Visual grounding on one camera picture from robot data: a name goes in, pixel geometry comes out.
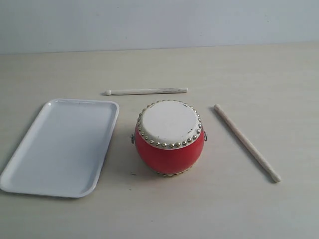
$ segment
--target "drumstick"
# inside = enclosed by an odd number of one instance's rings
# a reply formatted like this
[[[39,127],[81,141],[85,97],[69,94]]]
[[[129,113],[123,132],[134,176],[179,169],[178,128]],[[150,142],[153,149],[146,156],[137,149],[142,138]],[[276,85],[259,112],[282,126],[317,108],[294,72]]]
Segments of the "drumstick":
[[[187,93],[188,88],[158,88],[158,89],[130,89],[130,90],[108,90],[104,92],[105,96],[110,95],[146,95],[146,94],[172,94]]]
[[[234,134],[239,138],[239,140],[245,145],[248,151],[255,157],[258,163],[270,174],[272,179],[279,183],[281,177],[274,171],[271,165],[267,162],[264,156],[255,148],[255,146],[249,141],[249,139],[237,128],[235,123],[225,114],[219,105],[215,105],[214,109],[218,115],[227,123]]]

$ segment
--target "white table surface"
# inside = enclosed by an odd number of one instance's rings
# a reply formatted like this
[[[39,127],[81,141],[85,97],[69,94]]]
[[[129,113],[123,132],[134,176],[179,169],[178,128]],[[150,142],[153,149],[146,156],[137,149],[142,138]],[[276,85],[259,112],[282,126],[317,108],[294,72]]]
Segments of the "white table surface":
[[[157,87],[189,93],[99,95]],[[78,200],[0,192],[2,239],[319,236],[319,43],[0,56],[0,170],[54,98],[120,105],[98,185]],[[194,105],[208,134],[199,161],[173,178],[144,166],[130,140],[139,112],[161,99]],[[216,103],[281,183],[212,112]]]

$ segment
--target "drum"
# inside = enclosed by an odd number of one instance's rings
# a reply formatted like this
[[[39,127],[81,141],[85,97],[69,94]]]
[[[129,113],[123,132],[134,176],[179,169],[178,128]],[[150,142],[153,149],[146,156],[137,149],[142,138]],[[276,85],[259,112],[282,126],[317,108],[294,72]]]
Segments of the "drum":
[[[143,109],[135,128],[141,159],[155,172],[176,175],[200,157],[206,134],[197,111],[181,101],[157,101]]]

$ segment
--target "white tray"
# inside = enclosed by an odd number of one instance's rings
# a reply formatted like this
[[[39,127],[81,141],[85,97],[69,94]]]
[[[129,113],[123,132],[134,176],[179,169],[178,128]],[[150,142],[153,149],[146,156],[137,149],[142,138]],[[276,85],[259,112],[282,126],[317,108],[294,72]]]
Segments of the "white tray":
[[[98,181],[119,113],[117,103],[46,103],[0,177],[7,192],[80,198]]]

